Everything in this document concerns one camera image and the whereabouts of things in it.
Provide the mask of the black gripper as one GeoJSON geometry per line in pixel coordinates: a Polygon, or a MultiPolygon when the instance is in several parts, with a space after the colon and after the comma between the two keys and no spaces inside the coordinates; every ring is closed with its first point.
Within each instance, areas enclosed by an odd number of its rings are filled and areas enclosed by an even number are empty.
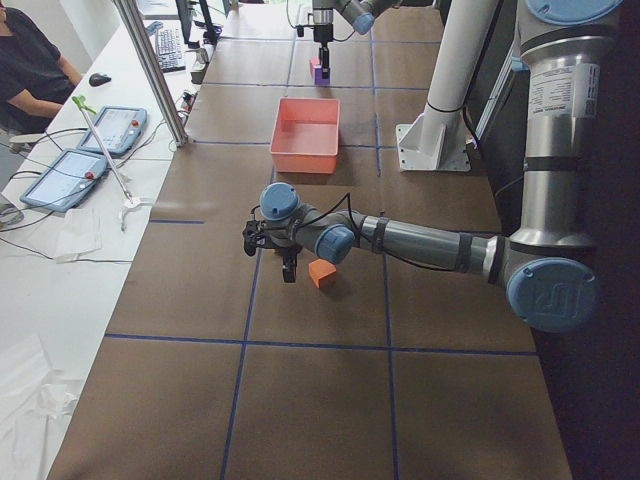
{"type": "Polygon", "coordinates": [[[285,283],[295,283],[297,275],[297,256],[302,247],[298,244],[277,246],[275,252],[283,259],[282,275],[285,283]]]}
{"type": "Polygon", "coordinates": [[[330,52],[328,43],[333,41],[333,24],[315,24],[313,26],[313,39],[320,44],[319,61],[321,67],[321,78],[330,78],[330,52]]]}

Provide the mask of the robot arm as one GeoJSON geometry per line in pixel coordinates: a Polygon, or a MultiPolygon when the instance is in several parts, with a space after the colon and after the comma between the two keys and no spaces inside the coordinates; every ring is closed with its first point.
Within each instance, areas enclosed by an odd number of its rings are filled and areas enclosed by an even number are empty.
{"type": "Polygon", "coordinates": [[[296,189],[267,186],[252,210],[244,249],[277,251],[286,281],[301,250],[331,263],[352,248],[437,271],[476,273],[501,285],[514,313],[545,332],[586,323],[598,303],[591,238],[577,219],[579,168],[597,111],[599,63],[612,48],[616,1],[521,1],[515,45],[529,70],[522,213],[509,236],[489,239],[359,214],[348,199],[320,212],[296,189]]]}
{"type": "Polygon", "coordinates": [[[360,35],[368,33],[374,21],[389,8],[399,6],[401,1],[392,0],[313,0],[312,30],[313,40],[319,44],[318,59],[321,78],[330,79],[329,43],[334,41],[333,18],[337,12],[355,32],[360,35]]]}

